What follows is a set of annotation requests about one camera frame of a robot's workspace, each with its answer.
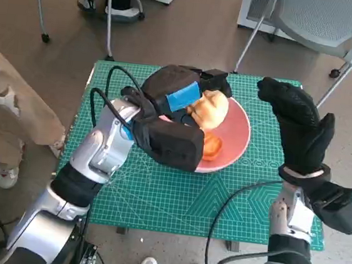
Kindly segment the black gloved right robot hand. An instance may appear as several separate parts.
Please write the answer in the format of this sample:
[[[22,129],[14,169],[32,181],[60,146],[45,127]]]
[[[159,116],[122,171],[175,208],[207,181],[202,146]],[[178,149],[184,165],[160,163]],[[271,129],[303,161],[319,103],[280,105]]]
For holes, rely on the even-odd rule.
[[[311,96],[290,83],[265,77],[257,87],[279,123],[285,166],[301,175],[320,170],[334,137],[334,114],[321,118]]]

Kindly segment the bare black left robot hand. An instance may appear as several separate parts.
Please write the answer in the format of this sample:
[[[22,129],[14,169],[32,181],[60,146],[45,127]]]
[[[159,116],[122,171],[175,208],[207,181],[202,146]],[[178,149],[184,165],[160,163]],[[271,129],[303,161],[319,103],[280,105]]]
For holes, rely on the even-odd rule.
[[[156,112],[174,122],[212,130],[224,120],[232,91],[227,72],[167,65],[151,74],[142,91]]]

